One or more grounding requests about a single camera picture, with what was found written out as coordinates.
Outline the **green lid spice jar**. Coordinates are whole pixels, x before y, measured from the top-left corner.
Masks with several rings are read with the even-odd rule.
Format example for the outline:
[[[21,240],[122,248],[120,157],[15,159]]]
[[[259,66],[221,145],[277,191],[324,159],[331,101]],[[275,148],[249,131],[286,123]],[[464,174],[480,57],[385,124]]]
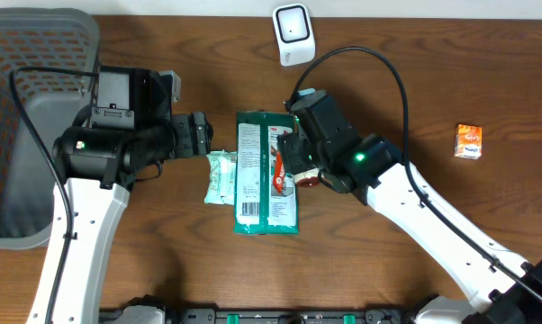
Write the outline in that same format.
[[[295,184],[300,187],[312,187],[318,185],[319,181],[319,169],[314,168],[300,174],[294,175]]]

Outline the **white green packet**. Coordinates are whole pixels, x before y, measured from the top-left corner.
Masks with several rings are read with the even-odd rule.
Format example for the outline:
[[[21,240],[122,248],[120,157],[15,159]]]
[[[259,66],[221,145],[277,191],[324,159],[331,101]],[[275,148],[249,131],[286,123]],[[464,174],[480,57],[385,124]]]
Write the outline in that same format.
[[[272,185],[277,137],[292,133],[291,115],[271,112],[237,114],[237,168],[234,232],[242,235],[296,235],[298,199],[294,178],[285,172],[284,192]]]

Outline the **teal packet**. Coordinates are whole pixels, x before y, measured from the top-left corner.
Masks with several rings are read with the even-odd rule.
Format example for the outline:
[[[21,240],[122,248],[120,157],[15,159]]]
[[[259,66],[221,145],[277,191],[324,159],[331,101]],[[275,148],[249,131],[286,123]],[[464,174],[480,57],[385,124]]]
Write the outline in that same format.
[[[237,153],[212,151],[207,155],[210,165],[209,185],[204,202],[207,204],[228,204],[235,202],[235,180]]]

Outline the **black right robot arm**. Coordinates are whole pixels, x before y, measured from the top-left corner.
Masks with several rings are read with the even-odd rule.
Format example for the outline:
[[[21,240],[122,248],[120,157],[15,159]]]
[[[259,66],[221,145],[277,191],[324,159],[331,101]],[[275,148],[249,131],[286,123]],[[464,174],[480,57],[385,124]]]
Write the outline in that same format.
[[[414,239],[456,282],[462,301],[437,296],[406,323],[542,323],[542,260],[532,265],[490,238],[441,197],[387,139],[360,137],[320,90],[285,104],[296,130],[278,139],[285,171],[353,194]]]

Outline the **small red sachet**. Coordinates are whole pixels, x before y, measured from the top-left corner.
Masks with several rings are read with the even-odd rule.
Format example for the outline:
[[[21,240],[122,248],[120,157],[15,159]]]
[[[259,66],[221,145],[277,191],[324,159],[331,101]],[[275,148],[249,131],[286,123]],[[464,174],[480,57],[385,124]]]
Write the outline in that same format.
[[[279,195],[283,194],[285,185],[285,168],[281,153],[279,151],[276,152],[276,163],[274,167],[272,185]]]

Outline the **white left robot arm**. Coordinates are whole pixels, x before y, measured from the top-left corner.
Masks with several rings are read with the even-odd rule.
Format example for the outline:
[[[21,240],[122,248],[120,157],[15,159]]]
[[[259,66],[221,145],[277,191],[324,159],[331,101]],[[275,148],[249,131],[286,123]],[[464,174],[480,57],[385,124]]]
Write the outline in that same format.
[[[88,77],[90,103],[46,157],[54,210],[30,323],[99,322],[113,237],[139,171],[211,150],[204,113],[171,111],[180,99],[175,72],[103,66]]]

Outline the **small orange box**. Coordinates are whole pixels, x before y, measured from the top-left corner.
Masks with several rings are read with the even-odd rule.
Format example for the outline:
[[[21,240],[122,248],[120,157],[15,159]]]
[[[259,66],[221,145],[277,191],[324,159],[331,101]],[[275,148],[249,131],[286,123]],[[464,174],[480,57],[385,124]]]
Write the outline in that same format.
[[[478,159],[482,156],[483,129],[479,126],[458,124],[454,156]]]

